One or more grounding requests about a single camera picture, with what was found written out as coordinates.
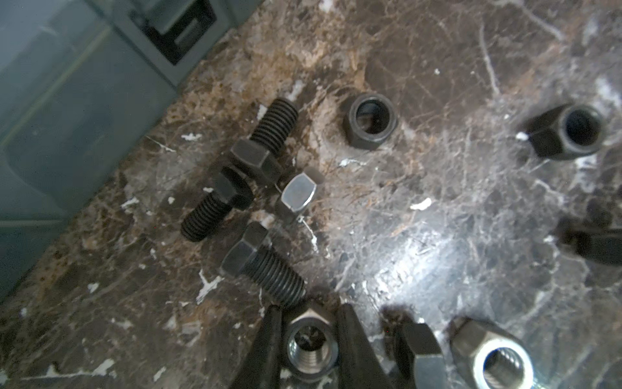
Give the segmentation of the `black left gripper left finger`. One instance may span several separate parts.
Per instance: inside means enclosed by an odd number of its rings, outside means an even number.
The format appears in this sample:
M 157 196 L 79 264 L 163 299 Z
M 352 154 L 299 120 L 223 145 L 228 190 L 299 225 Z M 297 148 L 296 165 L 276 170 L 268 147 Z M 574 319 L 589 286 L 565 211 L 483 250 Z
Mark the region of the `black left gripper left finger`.
M 271 305 L 230 388 L 279 388 L 283 311 Z

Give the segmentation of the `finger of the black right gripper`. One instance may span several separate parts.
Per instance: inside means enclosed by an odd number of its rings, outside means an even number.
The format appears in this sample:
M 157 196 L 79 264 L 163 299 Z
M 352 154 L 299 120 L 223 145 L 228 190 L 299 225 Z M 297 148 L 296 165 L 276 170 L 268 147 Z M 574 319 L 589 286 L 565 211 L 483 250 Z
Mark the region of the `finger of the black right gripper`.
M 583 259 L 607 266 L 621 265 L 621 229 L 566 230 L 561 242 Z

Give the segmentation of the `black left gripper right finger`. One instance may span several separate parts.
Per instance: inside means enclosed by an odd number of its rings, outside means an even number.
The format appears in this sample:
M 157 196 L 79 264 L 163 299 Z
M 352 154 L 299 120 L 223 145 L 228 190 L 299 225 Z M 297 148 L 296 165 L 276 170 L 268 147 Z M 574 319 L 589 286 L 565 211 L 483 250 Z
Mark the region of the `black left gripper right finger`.
M 353 305 L 343 304 L 338 308 L 337 333 L 340 348 L 339 388 L 393 388 Z

